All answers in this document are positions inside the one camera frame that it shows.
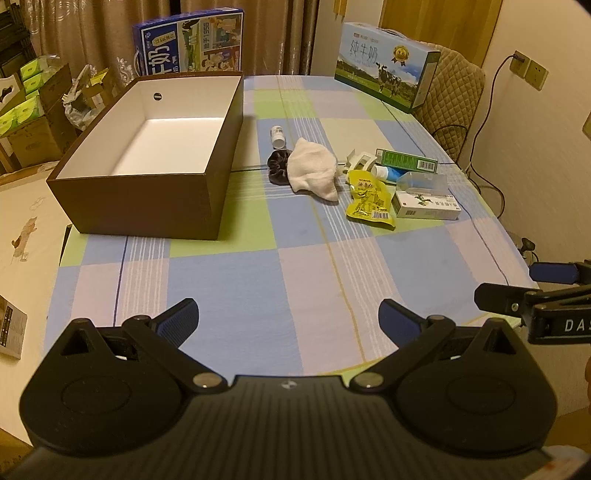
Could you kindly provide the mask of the person's right hand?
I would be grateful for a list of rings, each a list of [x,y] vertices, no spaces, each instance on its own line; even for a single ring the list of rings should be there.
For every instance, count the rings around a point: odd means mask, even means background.
[[[588,398],[590,399],[590,397],[591,397],[591,393],[590,393],[591,392],[591,357],[590,356],[586,362],[584,375],[585,375],[585,380],[587,382],[587,391],[588,391],[587,395],[588,395]]]

